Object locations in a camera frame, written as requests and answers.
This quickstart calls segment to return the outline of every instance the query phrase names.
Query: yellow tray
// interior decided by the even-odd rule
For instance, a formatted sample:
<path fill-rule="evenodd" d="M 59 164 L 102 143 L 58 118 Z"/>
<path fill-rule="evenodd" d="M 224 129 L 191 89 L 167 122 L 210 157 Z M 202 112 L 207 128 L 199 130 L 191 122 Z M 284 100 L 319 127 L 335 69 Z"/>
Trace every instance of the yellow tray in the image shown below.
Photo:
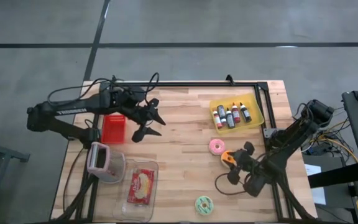
<path fill-rule="evenodd" d="M 246 108 L 248 109 L 248 112 L 251 115 L 252 121 L 250 121 L 248 123 L 245 122 L 245 119 L 241 114 L 240 102 L 244 106 L 246 106 Z M 231 107 L 232 107 L 233 103 L 235 103 L 237 108 L 239 109 L 241 122 L 237 123 L 236 127 L 232 128 L 232 129 L 229 129 L 227 127 L 227 125 L 221 129 L 218 129 L 218 127 L 216 126 L 216 123 L 215 123 L 213 111 L 214 110 L 217 111 L 218 106 L 223 105 L 224 111 L 226 112 L 227 108 L 229 108 L 229 110 L 232 109 Z M 219 134 L 233 133 L 235 131 L 238 131 L 238 130 L 244 129 L 244 128 L 254 128 L 256 126 L 261 125 L 265 121 L 264 117 L 262 116 L 262 113 L 260 112 L 260 108 L 258 106 L 258 103 L 256 102 L 255 95 L 253 93 L 239 95 L 239 96 L 225 98 L 225 99 L 220 99 L 220 100 L 211 100 L 211 102 L 209 103 L 209 110 L 210 110 L 210 113 L 212 116 L 212 120 L 214 121 L 214 124 L 215 124 L 215 129 Z"/>

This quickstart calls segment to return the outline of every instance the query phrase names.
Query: red container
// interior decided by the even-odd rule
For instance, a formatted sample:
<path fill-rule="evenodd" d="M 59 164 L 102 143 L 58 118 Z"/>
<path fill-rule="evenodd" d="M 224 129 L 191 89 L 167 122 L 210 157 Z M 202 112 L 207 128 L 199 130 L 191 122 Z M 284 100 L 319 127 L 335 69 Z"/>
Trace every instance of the red container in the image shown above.
<path fill-rule="evenodd" d="M 124 144 L 125 116 L 107 115 L 103 119 L 102 143 Z"/>

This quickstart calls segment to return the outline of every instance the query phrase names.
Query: wooden table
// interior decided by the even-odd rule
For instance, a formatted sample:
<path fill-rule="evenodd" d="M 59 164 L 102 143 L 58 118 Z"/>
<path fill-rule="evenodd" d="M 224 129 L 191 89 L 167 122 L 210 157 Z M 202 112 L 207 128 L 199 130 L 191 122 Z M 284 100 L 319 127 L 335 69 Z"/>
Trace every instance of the wooden table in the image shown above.
<path fill-rule="evenodd" d="M 278 128 L 286 128 L 293 120 L 283 81 L 268 81 L 273 112 Z M 94 86 L 88 92 L 89 97 L 98 92 Z M 251 87 L 158 87 L 148 94 L 148 99 L 160 100 L 158 111 L 167 123 L 162 126 L 154 122 L 151 127 L 162 133 L 162 136 L 146 136 L 140 143 L 133 143 L 131 136 L 138 126 L 127 121 L 126 143 L 110 145 L 111 149 L 123 152 L 127 158 L 156 161 L 159 166 L 157 192 L 154 214 L 151 222 L 255 222 L 276 221 L 273 204 L 272 187 L 266 185 L 258 197 L 248 194 L 226 196 L 214 187 L 215 178 L 227 169 L 221 165 L 219 157 L 208 151 L 211 139 L 220 138 L 228 149 L 241 148 L 246 141 L 255 146 L 253 157 L 265 152 L 261 128 L 245 129 L 234 134 L 219 136 L 214 128 L 209 113 L 209 101 L 234 95 L 254 93 Z M 266 123 L 269 127 L 264 95 L 262 104 Z M 85 113 L 75 116 L 74 124 L 85 128 L 85 119 L 93 119 L 93 114 Z M 67 147 L 67 154 L 52 210 L 52 218 L 62 214 L 62 195 L 68 171 L 74 158 L 82 148 L 79 141 L 72 141 Z M 86 151 L 78 159 L 68 183 L 66 206 L 78 193 Z M 297 151 L 288 160 L 287 176 L 292 192 L 306 208 L 316 217 L 316 210 L 311 196 L 308 178 L 301 152 Z M 218 181 L 219 188 L 226 192 L 242 190 L 241 185 L 231 185 L 227 179 Z M 113 222 L 114 203 L 117 197 L 117 185 L 99 182 L 96 199 L 94 222 Z M 85 198 L 83 213 L 88 211 L 89 193 Z M 209 216 L 195 212 L 194 203 L 197 197 L 207 195 L 214 202 L 214 211 Z M 280 189 L 283 209 L 285 203 Z"/>

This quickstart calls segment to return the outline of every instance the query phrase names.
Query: pink tape roll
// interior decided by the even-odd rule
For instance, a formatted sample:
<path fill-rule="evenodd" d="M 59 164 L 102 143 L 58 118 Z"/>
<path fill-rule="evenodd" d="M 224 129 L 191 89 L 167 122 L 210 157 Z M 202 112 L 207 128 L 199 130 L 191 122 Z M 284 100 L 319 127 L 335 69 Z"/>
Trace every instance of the pink tape roll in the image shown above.
<path fill-rule="evenodd" d="M 220 139 L 212 139 L 209 142 L 209 151 L 215 156 L 221 155 L 226 148 L 224 147 L 224 142 Z"/>

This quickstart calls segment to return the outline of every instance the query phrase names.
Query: gray floor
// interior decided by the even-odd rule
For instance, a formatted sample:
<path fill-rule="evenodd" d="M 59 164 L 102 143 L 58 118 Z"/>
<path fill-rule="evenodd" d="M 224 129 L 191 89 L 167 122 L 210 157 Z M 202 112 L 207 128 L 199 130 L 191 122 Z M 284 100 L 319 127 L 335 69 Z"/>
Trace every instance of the gray floor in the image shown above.
<path fill-rule="evenodd" d="M 0 0 L 0 43 L 91 43 L 102 5 L 103 0 Z M 114 0 L 101 42 L 358 42 L 358 1 Z M 0 193 L 0 223 L 49 218 L 67 141 L 28 131 L 25 111 L 54 89 L 79 85 L 89 54 L 90 49 L 0 49 L 0 145 L 31 153 L 28 164 L 10 165 Z M 148 80 L 153 72 L 162 80 L 222 80 L 228 73 L 237 80 L 284 80 L 294 113 L 313 98 L 338 108 L 342 92 L 358 90 L 358 47 L 100 49 L 91 78 Z M 345 118 L 340 114 L 333 123 Z M 350 129 L 343 136 L 355 147 Z M 319 216 L 335 220 L 324 211 Z"/>

